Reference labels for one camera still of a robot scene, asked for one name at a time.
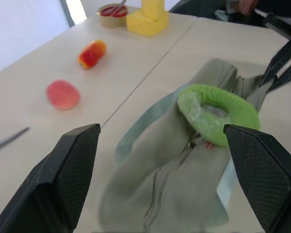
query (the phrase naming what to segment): table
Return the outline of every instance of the table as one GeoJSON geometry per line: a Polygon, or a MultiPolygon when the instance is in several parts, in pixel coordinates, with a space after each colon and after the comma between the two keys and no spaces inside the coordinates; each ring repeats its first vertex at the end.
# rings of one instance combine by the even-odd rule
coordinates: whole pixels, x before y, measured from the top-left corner
{"type": "Polygon", "coordinates": [[[0,140],[31,127],[0,150],[0,213],[62,134],[83,125],[105,124],[193,21],[171,14],[166,30],[146,38],[125,28],[105,29],[93,16],[0,72],[0,140]],[[78,54],[96,39],[106,42],[107,54],[95,68],[83,70],[78,54]],[[61,112],[48,103],[45,89],[56,79],[79,89],[77,107],[61,112]]]}
{"type": "MultiPolygon", "coordinates": [[[[157,100],[190,80],[209,59],[226,59],[242,76],[253,76],[264,72],[286,42],[268,29],[170,16],[169,28],[154,38],[102,29],[95,17],[89,18],[0,73],[0,124],[32,127],[0,150],[0,212],[63,133],[98,122],[103,125],[92,183],[75,232],[99,231],[98,200],[113,169],[116,144],[132,123],[157,100]],[[75,64],[76,57],[98,36],[109,45],[109,55],[93,70],[83,71],[75,64]],[[68,112],[53,110],[45,99],[45,87],[59,76],[83,94],[81,105],[68,112]]],[[[261,119],[263,130],[277,132],[291,153],[291,84],[267,97],[261,119]]],[[[234,232],[261,231],[239,186],[229,213],[234,232]]]]}

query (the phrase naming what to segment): gray cloth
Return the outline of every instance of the gray cloth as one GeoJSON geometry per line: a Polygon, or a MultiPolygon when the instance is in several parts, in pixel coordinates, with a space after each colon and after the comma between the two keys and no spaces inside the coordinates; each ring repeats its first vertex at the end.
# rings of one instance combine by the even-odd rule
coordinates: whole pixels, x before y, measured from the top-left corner
{"type": "MultiPolygon", "coordinates": [[[[233,65],[213,59],[187,85],[217,86],[260,110],[271,85],[259,88],[260,79],[238,77],[233,65]]],[[[236,182],[230,151],[209,150],[203,138],[196,138],[176,103],[182,88],[148,109],[119,143],[118,168],[100,202],[99,223],[104,230],[229,232],[226,207],[236,182]],[[132,150],[134,141],[156,120],[156,127],[132,150]]]]}

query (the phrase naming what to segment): person's hand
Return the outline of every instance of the person's hand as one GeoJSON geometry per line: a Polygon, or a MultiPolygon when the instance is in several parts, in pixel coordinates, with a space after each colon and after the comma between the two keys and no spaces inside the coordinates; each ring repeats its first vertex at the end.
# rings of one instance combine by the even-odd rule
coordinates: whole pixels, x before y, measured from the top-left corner
{"type": "Polygon", "coordinates": [[[239,8],[242,14],[251,15],[259,0],[239,0],[239,8]]]}

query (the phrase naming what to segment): green fuzzy ring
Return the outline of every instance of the green fuzzy ring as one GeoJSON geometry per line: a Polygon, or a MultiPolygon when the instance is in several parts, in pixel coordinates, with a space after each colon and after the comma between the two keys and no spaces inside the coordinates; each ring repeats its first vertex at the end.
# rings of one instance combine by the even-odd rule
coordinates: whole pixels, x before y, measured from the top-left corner
{"type": "Polygon", "coordinates": [[[184,89],[178,97],[178,106],[192,127],[207,141],[229,148],[223,132],[225,124],[260,130],[260,120],[254,106],[225,90],[205,84],[194,84],[184,89]],[[210,105],[228,114],[219,117],[202,107],[210,105]]]}

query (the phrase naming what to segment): yellow block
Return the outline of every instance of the yellow block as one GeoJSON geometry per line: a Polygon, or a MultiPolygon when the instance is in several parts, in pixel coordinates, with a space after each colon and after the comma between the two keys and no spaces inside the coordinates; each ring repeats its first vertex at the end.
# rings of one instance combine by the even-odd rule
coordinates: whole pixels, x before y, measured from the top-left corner
{"type": "Polygon", "coordinates": [[[164,14],[164,0],[142,0],[142,13],[153,20],[157,20],[164,14]]]}
{"type": "Polygon", "coordinates": [[[126,17],[126,23],[128,31],[152,37],[167,27],[168,12],[164,11],[162,17],[152,20],[138,10],[126,17]]]}

